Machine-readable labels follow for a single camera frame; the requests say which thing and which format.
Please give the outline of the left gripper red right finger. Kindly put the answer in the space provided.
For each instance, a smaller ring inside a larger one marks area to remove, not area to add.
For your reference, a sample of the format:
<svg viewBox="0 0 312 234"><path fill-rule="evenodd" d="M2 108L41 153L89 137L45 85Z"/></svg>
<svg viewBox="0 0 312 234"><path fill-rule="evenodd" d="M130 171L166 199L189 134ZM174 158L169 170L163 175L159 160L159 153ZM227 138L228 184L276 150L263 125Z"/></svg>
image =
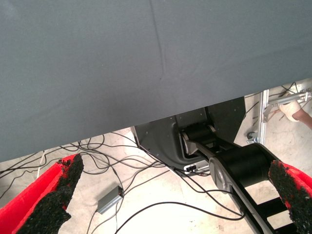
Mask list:
<svg viewBox="0 0 312 234"><path fill-rule="evenodd" d="M312 232L312 178L280 160L271 162L269 179L300 234Z"/></svg>

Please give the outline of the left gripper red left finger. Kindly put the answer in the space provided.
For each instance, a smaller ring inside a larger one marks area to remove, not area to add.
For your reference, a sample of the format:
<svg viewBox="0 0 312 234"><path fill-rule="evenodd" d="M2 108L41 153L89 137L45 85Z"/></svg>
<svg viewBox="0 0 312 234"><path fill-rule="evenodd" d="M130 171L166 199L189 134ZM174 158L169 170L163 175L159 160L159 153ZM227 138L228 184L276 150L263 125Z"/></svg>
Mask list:
<svg viewBox="0 0 312 234"><path fill-rule="evenodd" d="M81 154L60 159L0 210L2 234L57 234L84 165Z"/></svg>

